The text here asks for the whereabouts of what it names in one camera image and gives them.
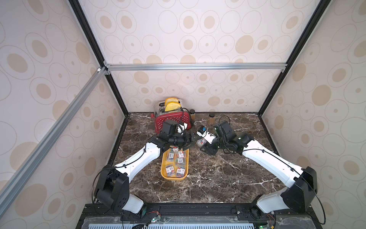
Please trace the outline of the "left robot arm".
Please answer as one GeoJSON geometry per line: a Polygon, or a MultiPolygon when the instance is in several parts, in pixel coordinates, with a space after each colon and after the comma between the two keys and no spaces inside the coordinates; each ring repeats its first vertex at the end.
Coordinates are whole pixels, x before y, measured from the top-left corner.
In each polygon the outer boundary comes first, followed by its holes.
{"type": "Polygon", "coordinates": [[[105,166],[96,176],[92,199],[97,199],[116,213],[129,211],[140,214],[144,201],[130,193],[132,179],[150,162],[170,147],[187,149],[192,143],[188,124],[166,120],[161,131],[149,138],[145,145],[130,158],[116,166],[105,166]]]}

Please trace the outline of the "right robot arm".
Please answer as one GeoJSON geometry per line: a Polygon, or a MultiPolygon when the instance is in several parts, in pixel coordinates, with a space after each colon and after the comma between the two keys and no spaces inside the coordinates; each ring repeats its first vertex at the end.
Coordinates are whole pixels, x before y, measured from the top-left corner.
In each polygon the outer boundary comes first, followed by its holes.
{"type": "Polygon", "coordinates": [[[221,149],[242,155],[271,172],[285,185],[280,191],[258,197],[255,211],[270,213],[290,209],[296,213],[307,212],[317,194],[314,169],[304,169],[281,158],[247,133],[237,134],[227,121],[216,125],[214,129],[216,134],[209,133],[206,127],[197,129],[197,135],[206,140],[201,151],[213,156],[221,149]]]}

